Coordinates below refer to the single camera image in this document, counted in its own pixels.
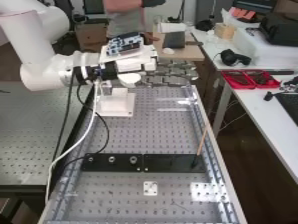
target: red case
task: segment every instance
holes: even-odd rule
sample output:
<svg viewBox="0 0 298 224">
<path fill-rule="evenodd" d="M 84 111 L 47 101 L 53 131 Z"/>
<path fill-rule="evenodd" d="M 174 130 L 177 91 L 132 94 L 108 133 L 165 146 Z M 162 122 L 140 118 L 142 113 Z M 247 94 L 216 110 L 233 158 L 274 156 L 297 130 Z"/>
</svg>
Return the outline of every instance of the red case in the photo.
<svg viewBox="0 0 298 224">
<path fill-rule="evenodd" d="M 255 89 L 255 83 L 243 71 L 222 71 L 221 74 L 234 89 Z"/>
<path fill-rule="evenodd" d="M 251 75 L 250 74 L 251 72 L 259 73 L 259 75 L 258 76 Z M 259 89 L 279 88 L 281 82 L 278 82 L 266 71 L 262 71 L 262 70 L 246 70 L 245 74 L 253 80 L 257 88 L 259 88 Z M 258 83 L 258 79 L 259 78 L 266 81 L 263 84 Z"/>
</svg>

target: hand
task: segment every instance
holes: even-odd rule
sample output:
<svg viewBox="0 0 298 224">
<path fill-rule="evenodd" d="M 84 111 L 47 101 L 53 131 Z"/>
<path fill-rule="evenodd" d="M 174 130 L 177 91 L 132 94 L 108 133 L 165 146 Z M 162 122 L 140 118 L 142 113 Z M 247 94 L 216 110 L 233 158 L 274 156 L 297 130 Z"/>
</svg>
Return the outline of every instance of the hand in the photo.
<svg viewBox="0 0 298 224">
<path fill-rule="evenodd" d="M 144 36 L 145 36 L 145 38 L 146 38 L 146 41 L 150 42 L 150 43 L 152 43 L 153 41 L 158 41 L 158 40 L 160 40 L 158 37 L 153 37 L 153 33 L 152 33 L 152 32 L 150 32 L 150 33 L 149 33 L 149 32 L 145 32 L 145 33 L 144 33 Z"/>
</svg>

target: cardboard box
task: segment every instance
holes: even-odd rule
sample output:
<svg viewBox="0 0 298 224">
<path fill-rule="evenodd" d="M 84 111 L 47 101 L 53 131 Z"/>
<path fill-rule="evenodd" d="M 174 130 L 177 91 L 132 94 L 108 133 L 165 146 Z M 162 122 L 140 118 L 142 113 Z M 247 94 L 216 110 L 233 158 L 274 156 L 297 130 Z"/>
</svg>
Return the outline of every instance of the cardboard box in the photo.
<svg viewBox="0 0 298 224">
<path fill-rule="evenodd" d="M 76 36 L 81 51 L 100 52 L 106 45 L 105 24 L 81 24 L 76 26 Z"/>
<path fill-rule="evenodd" d="M 234 36 L 235 28 L 233 26 L 226 26 L 223 23 L 216 24 L 214 33 L 221 39 L 230 40 Z"/>
</svg>

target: laboratory room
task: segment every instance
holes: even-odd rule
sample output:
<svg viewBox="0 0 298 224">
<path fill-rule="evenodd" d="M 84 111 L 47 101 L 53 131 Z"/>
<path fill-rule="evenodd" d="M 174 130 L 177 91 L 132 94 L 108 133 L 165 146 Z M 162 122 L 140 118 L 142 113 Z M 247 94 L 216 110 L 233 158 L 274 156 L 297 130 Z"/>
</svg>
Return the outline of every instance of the laboratory room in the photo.
<svg viewBox="0 0 298 224">
<path fill-rule="evenodd" d="M 298 1 L 0 0 L 0 224 L 298 224 Z"/>
</svg>

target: person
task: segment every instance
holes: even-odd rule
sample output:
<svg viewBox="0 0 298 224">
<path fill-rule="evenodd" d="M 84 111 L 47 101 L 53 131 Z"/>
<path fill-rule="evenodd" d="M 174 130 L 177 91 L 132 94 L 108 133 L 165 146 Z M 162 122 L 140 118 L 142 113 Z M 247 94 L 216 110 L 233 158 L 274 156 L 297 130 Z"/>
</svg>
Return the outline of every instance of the person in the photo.
<svg viewBox="0 0 298 224">
<path fill-rule="evenodd" d="M 145 44 L 158 41 L 152 33 L 145 31 L 144 8 L 162 5 L 165 0 L 104 0 L 109 26 L 106 38 L 110 40 L 118 35 L 140 32 Z"/>
</svg>

